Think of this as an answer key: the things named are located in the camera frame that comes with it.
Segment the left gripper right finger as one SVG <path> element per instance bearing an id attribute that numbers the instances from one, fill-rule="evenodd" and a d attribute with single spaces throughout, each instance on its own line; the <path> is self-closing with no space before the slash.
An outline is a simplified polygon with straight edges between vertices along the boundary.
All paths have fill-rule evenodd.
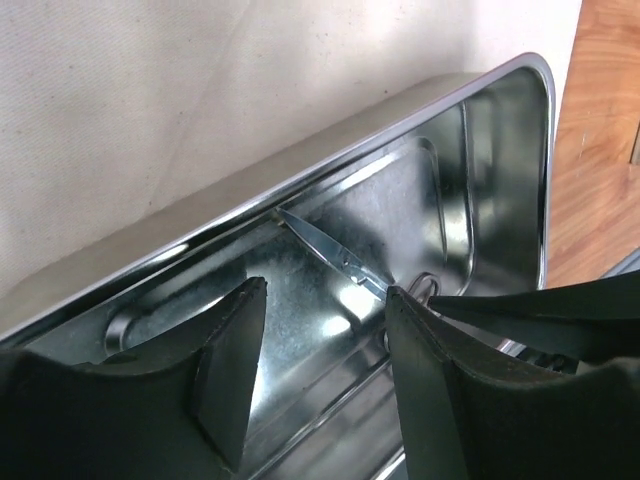
<path id="1" fill-rule="evenodd" d="M 638 477 L 637 360 L 548 371 L 483 344 L 398 287 L 385 320 L 410 478 Z"/>

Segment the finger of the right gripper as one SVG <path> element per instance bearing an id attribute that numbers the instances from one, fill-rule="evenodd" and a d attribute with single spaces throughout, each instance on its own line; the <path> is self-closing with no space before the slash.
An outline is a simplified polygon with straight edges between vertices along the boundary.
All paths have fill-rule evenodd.
<path id="1" fill-rule="evenodd" d="M 431 310 L 576 360 L 639 356 L 639 273 L 493 297 L 434 296 Z"/>

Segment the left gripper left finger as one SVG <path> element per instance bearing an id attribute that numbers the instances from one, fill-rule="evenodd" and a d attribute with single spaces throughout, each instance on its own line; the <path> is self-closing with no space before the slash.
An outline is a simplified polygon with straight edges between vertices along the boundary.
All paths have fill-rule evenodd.
<path id="1" fill-rule="evenodd" d="M 5 479 L 229 479 L 240 468 L 267 284 L 99 363 L 1 354 Z"/>

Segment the steel surgical scissors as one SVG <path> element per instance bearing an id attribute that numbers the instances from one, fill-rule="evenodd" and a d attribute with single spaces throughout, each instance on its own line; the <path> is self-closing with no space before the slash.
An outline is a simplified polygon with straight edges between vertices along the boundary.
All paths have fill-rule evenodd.
<path id="1" fill-rule="evenodd" d="M 280 221 L 321 262 L 355 285 L 366 289 L 379 301 L 386 301 L 387 291 L 394 285 L 393 280 L 376 273 L 340 242 L 290 211 L 277 207 L 275 213 Z"/>

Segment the stainless steel tray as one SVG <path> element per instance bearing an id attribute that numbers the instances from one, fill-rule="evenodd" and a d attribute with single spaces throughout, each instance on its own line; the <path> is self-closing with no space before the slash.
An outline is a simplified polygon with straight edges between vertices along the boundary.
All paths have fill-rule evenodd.
<path id="1" fill-rule="evenodd" d="M 419 297 L 539 288 L 554 107 L 535 54 L 428 79 L 21 281 L 1 298 L 1 346 L 100 362 L 260 276 L 265 329 L 239 477 L 402 479 L 383 304 L 277 211 Z"/>

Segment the beige cloth wrap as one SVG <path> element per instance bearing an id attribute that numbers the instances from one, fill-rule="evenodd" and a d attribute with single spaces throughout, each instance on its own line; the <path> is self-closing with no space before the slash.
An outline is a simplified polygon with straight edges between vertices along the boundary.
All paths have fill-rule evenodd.
<path id="1" fill-rule="evenodd" d="M 1 288 L 429 77 L 541 54 L 577 1 L 5 1 Z"/>

